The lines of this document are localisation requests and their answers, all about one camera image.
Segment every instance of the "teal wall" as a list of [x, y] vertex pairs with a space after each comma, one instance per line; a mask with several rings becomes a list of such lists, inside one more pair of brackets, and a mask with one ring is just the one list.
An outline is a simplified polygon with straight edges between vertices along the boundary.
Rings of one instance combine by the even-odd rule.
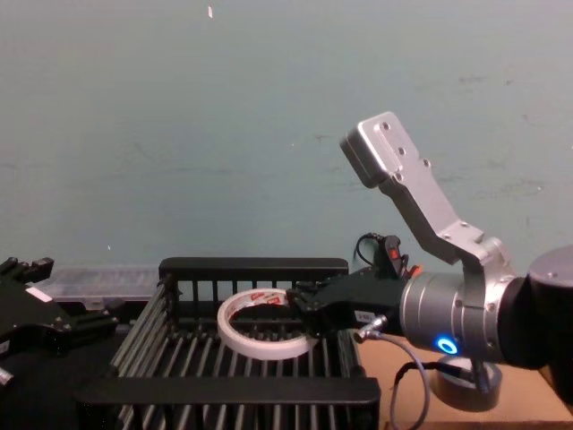
[[522, 271], [573, 242], [572, 52], [565, 1], [0, 0], [0, 257], [443, 267], [338, 147], [392, 110]]

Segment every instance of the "tape roll on gripper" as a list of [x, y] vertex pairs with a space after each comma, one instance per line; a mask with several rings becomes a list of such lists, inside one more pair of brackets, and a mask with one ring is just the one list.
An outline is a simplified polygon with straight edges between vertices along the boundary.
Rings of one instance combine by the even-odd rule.
[[231, 325], [233, 315], [246, 307], [288, 305], [287, 292], [278, 288], [257, 288], [232, 295], [217, 313], [218, 335], [233, 351], [258, 360], [284, 360], [299, 357], [311, 350], [317, 340], [307, 335], [290, 340], [265, 341], [244, 336]]

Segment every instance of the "sticker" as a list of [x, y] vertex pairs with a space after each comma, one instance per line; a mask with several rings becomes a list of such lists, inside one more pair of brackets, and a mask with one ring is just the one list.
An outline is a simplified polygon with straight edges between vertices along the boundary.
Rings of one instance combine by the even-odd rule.
[[10, 341], [7, 340], [6, 342], [0, 343], [0, 356], [8, 352], [10, 348]]
[[376, 314], [373, 312], [355, 311], [355, 317], [359, 323], [369, 323], [376, 318]]
[[13, 375], [10, 372], [0, 369], [0, 385], [6, 386], [12, 380]]
[[237, 294], [231, 296], [228, 308], [225, 311], [225, 318], [230, 320], [234, 314], [241, 309], [257, 305], [287, 305], [287, 295], [285, 292], [278, 292], [276, 289], [271, 291], [256, 291], [248, 295]]
[[52, 297], [50, 297], [48, 294], [40, 291], [36, 287], [26, 288], [26, 291], [28, 291], [30, 294], [32, 294], [35, 298], [39, 298], [44, 303], [52, 301]]

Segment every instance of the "cardboard surface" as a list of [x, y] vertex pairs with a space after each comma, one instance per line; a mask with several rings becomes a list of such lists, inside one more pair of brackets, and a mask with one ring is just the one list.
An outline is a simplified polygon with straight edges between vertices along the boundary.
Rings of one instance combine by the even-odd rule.
[[[389, 401], [394, 376], [409, 357], [398, 347], [370, 340], [359, 347], [366, 373], [379, 380], [382, 391], [381, 428], [388, 428]], [[435, 361], [440, 354], [414, 348], [423, 361]], [[430, 410], [422, 429], [448, 428], [551, 428], [573, 429], [573, 415], [557, 397], [552, 387], [536, 371], [499, 366], [503, 380], [498, 406], [487, 412], [454, 409], [432, 394]], [[420, 375], [410, 371], [399, 385], [396, 415], [402, 428], [418, 418], [423, 405]]]

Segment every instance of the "metal rack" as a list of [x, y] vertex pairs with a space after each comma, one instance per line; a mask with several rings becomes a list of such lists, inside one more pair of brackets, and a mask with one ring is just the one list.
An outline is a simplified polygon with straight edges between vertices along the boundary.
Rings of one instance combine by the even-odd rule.
[[[77, 393], [81, 428], [123, 429], [375, 429], [380, 388], [360, 366], [342, 331], [294, 359], [260, 361], [231, 351], [217, 335], [221, 281], [257, 288], [261, 281], [324, 280], [347, 274], [339, 259], [173, 258], [117, 350], [107, 377]], [[211, 300], [200, 300], [210, 281]], [[192, 299], [180, 300], [190, 281]], [[288, 312], [251, 308], [234, 322], [256, 339], [282, 340], [304, 328]]]

